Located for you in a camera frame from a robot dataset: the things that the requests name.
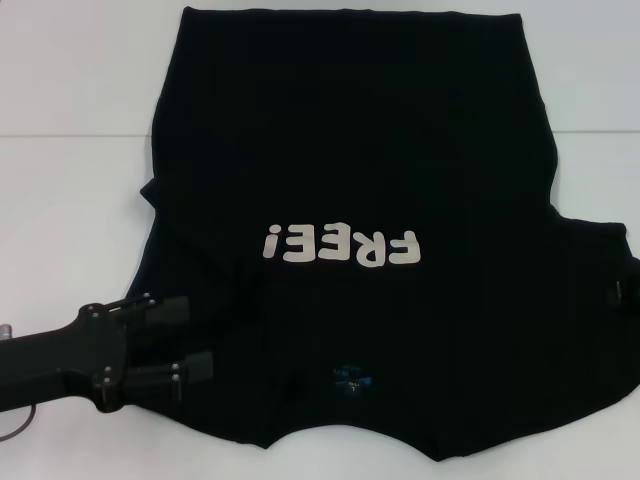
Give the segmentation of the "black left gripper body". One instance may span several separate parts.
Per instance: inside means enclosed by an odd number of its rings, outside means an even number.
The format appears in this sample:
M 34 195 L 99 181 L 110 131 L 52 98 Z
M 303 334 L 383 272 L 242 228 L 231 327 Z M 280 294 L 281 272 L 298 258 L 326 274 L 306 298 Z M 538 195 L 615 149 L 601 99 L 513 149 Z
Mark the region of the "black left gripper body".
M 126 364 L 125 327 L 113 306 L 86 305 L 65 327 L 0 341 L 0 412 L 66 397 L 115 412 L 125 405 Z

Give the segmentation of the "black shirt with FREE print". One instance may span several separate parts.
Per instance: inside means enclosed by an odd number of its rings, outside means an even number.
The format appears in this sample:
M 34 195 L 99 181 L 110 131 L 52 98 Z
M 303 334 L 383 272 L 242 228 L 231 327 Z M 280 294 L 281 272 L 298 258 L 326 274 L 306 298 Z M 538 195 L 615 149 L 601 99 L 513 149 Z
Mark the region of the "black shirt with FREE print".
M 561 216 L 518 15 L 186 8 L 152 124 L 133 296 L 213 354 L 143 409 L 269 447 L 348 425 L 433 460 L 558 428 L 640 387 L 640 260 Z M 625 305 L 607 291 L 625 286 Z

